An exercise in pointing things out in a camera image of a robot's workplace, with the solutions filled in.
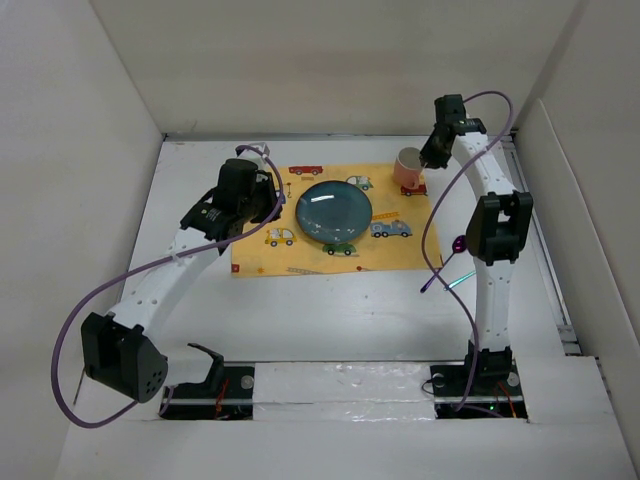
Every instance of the pink cup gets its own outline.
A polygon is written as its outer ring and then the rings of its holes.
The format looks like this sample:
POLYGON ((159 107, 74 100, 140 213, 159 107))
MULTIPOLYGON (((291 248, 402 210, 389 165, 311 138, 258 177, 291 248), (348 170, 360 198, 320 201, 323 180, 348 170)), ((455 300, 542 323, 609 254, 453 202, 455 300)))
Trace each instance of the pink cup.
POLYGON ((393 166, 393 180, 404 188, 415 190, 420 186, 420 150, 407 147, 400 150, 393 166))

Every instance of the red car print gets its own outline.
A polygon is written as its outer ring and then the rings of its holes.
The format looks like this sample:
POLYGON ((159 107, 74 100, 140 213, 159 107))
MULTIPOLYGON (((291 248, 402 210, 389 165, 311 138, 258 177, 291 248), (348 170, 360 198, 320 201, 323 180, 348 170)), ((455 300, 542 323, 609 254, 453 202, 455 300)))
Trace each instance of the red car print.
POLYGON ((307 165, 298 165, 296 167, 289 167, 289 173, 295 173, 296 175, 302 175, 303 173, 310 173, 311 175, 318 175, 322 173, 324 170, 319 165, 307 166, 307 165))
POLYGON ((413 190, 405 187, 400 187, 400 193, 410 197, 411 195, 426 195, 427 194, 427 186, 423 183, 422 185, 418 185, 418 188, 414 188, 413 190))

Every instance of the yellow placemat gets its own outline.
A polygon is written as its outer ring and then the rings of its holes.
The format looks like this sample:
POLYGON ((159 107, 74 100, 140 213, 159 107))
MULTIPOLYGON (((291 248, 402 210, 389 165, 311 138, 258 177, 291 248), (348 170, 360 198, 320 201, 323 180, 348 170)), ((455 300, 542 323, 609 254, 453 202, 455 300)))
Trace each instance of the yellow placemat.
MULTIPOLYGON (((279 169, 286 203, 279 220, 232 246, 231 271, 238 277, 346 273, 370 270, 424 269, 422 232, 431 214, 424 182, 413 192, 393 182, 390 164, 328 165, 279 169), (373 206, 369 230, 341 245, 323 245, 307 237, 295 208, 307 189, 327 180, 347 181, 361 188, 373 206)), ((427 252, 442 266, 435 227, 427 252)))

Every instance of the white wall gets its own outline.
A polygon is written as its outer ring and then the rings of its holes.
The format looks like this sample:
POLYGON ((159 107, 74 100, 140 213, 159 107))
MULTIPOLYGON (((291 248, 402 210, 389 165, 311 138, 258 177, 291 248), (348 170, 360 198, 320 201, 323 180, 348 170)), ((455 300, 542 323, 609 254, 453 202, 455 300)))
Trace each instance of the white wall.
POLYGON ((571 319, 640 469, 640 2, 583 3, 517 145, 571 319))
POLYGON ((127 265, 161 136, 86 0, 0 1, 0 74, 0 476, 39 480, 68 429, 57 330, 127 265))
POLYGON ((91 1, 160 129, 204 134, 424 134, 435 98, 489 88, 520 106, 576 3, 91 1))

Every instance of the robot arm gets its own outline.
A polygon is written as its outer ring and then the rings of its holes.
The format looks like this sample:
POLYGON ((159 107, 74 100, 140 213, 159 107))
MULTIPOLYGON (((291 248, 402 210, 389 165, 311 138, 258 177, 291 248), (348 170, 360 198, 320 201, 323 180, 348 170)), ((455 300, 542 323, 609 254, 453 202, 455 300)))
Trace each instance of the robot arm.
MULTIPOLYGON (((466 241, 477 275, 477 375, 501 376, 511 368, 509 287, 515 262, 525 246, 533 199, 529 193, 516 191, 493 153, 486 150, 486 129, 480 119, 467 118, 462 96, 446 95, 435 105, 436 125, 421 150, 424 167, 446 168, 451 156, 464 167, 472 157, 484 152, 465 171, 478 201, 466 241)), ((473 342, 472 336, 467 359, 473 342)))
MULTIPOLYGON (((106 315, 91 313, 83 322, 82 349, 85 372, 90 378, 144 403, 165 382, 199 383, 211 376, 211 372, 201 369, 190 372, 180 365, 170 366, 154 342, 189 287, 224 249, 213 248, 198 255, 183 253, 239 235, 245 223, 264 221, 276 206, 273 178, 264 171, 262 159, 250 158, 249 153, 243 156, 226 161, 220 169, 218 186, 180 222, 180 229, 165 252, 174 261, 151 270, 106 315)), ((215 352, 196 344, 190 346, 209 354, 214 364, 220 363, 222 357, 215 352)))

